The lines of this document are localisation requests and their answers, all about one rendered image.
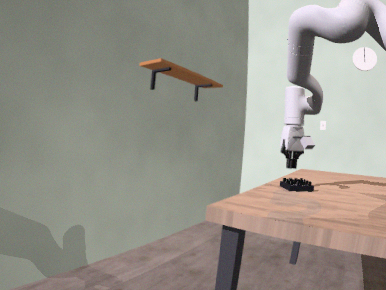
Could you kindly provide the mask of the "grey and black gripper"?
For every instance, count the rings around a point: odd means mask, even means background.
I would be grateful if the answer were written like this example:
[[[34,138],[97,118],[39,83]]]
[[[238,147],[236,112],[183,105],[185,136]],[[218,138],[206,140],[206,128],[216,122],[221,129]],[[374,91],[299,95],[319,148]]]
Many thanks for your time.
[[[288,169],[292,169],[292,168],[296,169],[297,159],[299,159],[300,155],[304,154],[304,151],[303,151],[304,148],[299,138],[293,138],[293,136],[298,136],[298,137],[304,136],[303,126],[285,125],[283,127],[281,144],[280,144],[280,149],[281,148],[282,149],[280,152],[283,153],[287,158],[286,168]],[[291,159],[292,151],[297,151],[297,152],[293,152],[293,159]]]

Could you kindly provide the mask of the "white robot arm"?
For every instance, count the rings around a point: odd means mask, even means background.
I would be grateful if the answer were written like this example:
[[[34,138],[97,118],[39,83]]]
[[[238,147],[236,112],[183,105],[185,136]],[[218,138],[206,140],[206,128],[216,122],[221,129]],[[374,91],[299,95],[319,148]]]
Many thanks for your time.
[[[386,5],[381,1],[341,0],[336,8],[308,5],[291,15],[287,78],[301,87],[285,88],[285,125],[304,125],[305,114],[317,115],[321,111],[323,91],[310,74],[315,37],[349,43],[359,39],[365,30],[386,51]],[[304,88],[314,96],[305,96]]]

